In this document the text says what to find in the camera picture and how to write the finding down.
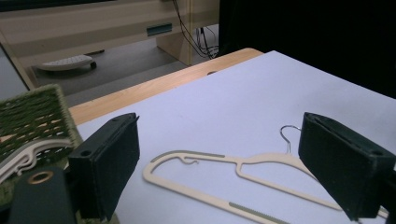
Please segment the hanger hook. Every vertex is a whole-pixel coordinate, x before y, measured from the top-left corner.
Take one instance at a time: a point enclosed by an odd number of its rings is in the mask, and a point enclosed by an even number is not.
[[[282,128],[280,128],[280,130],[279,130],[280,135],[282,136],[282,138],[285,139],[285,141],[288,143],[288,153],[290,154],[290,153],[291,153],[290,141],[289,141],[288,138],[285,137],[285,135],[283,135],[283,129],[284,129],[284,128],[295,128],[295,129],[297,129],[297,130],[299,130],[299,131],[301,130],[301,128],[296,127],[296,126],[294,126],[294,125],[285,125],[285,126],[283,126]]]

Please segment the gray floor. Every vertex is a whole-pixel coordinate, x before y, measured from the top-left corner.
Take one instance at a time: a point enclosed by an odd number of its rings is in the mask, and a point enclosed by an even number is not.
[[[216,46],[218,26],[209,28],[210,31],[205,29],[207,44]],[[187,67],[157,48],[155,39],[105,49],[103,53],[90,56],[97,63],[96,69],[91,69],[87,65],[79,69],[49,74],[34,68],[39,85],[59,84],[67,104],[73,106]],[[202,58],[194,52],[192,64],[207,60],[209,59]]]

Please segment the white table surface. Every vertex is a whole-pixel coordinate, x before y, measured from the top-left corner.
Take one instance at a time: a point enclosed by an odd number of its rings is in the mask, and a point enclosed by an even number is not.
[[[286,152],[279,129],[301,126],[305,111],[336,119],[396,153],[396,100],[275,51],[83,123],[78,130],[86,139],[118,115],[140,116],[141,157],[116,209],[121,224],[253,223],[152,185],[142,171],[151,159],[177,149],[244,158]],[[300,133],[284,133],[298,157]],[[249,165],[243,171],[331,200],[318,182],[282,164]],[[232,164],[173,160],[155,174],[290,223],[350,223],[343,212],[240,179]]]

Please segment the green wicker basket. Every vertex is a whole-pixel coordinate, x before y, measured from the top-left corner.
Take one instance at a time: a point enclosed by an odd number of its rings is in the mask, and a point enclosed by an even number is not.
[[[58,85],[43,86],[0,102],[0,161],[32,140],[51,136],[68,137],[73,148],[82,143]],[[37,158],[35,168],[64,167],[73,148],[50,150]],[[12,175],[0,185],[0,205],[11,201],[18,179]]]

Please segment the wooden table edge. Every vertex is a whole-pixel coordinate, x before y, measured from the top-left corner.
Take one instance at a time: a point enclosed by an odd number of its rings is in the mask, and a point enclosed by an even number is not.
[[[74,122],[79,125],[156,94],[172,90],[195,79],[205,77],[208,73],[231,67],[262,54],[255,49],[241,49],[208,62],[199,63],[122,91],[110,93],[87,103],[70,107],[69,110]]]

